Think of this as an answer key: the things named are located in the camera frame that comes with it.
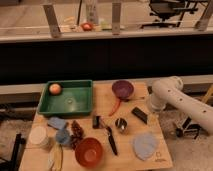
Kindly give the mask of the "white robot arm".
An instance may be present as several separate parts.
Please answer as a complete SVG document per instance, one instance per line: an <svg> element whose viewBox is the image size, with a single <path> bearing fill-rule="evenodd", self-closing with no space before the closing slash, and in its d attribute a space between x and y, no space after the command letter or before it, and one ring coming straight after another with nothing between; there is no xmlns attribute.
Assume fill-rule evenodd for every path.
<svg viewBox="0 0 213 171"><path fill-rule="evenodd" d="M213 134L213 107L196 100L182 92L183 81L180 77L171 76L156 80L152 84L152 93L147 100L151 111L165 109L169 103L187 114L209 134Z"/></svg>

